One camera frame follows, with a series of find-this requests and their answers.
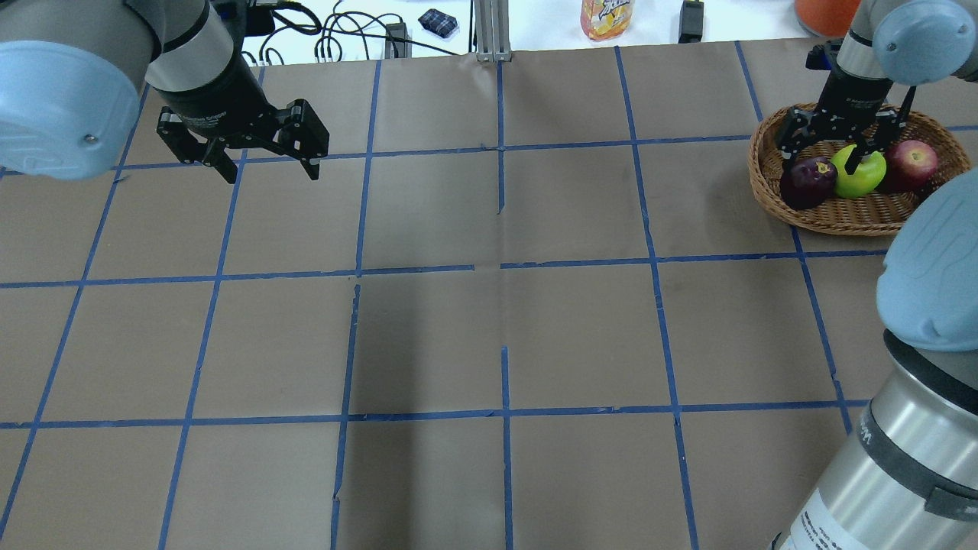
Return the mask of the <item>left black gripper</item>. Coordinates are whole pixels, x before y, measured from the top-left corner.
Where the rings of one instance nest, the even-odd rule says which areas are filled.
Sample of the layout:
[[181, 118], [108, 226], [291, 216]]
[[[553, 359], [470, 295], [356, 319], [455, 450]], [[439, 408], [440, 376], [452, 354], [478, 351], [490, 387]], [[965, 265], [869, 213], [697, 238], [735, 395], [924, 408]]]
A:
[[182, 163], [202, 163], [235, 184], [237, 164], [226, 150], [259, 147], [299, 160], [311, 180], [320, 178], [331, 135], [309, 101], [296, 99], [277, 108], [253, 76], [195, 91], [157, 93], [164, 101], [157, 135]]

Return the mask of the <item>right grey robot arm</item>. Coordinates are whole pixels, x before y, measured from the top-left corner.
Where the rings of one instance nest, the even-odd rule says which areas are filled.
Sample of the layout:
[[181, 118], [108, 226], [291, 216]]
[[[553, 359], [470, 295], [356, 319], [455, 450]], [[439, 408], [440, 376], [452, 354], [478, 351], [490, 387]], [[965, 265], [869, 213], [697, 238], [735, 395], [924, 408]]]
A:
[[[332, 549], [758, 549], [890, 369], [882, 312], [976, 333], [976, 234], [927, 206], [887, 257], [748, 197], [734, 45], [385, 60]], [[960, 239], [950, 231], [963, 229]]]

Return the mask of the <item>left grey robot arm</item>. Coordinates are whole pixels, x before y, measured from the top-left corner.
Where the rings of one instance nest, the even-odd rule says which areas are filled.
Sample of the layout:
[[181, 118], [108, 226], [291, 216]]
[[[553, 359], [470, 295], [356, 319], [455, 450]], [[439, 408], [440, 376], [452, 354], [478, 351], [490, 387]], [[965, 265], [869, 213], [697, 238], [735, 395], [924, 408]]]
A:
[[1, 159], [8, 170], [88, 179], [116, 164], [142, 90], [164, 107], [156, 132], [176, 160], [237, 178], [230, 150], [298, 160], [310, 179], [329, 132], [297, 99], [268, 102], [242, 53], [291, 1], [4, 1]]

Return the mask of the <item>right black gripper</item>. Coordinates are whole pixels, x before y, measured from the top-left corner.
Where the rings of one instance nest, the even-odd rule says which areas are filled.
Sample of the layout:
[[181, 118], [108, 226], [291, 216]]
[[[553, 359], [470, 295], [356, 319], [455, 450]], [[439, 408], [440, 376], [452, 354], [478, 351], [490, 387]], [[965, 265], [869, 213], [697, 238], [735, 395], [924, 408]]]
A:
[[814, 107], [793, 105], [776, 133], [782, 157], [782, 176], [789, 176], [799, 154], [827, 141], [845, 141], [848, 147], [848, 179], [852, 184], [883, 181], [883, 152], [907, 128], [909, 94], [901, 105], [887, 104], [893, 81], [852, 76], [834, 67]]

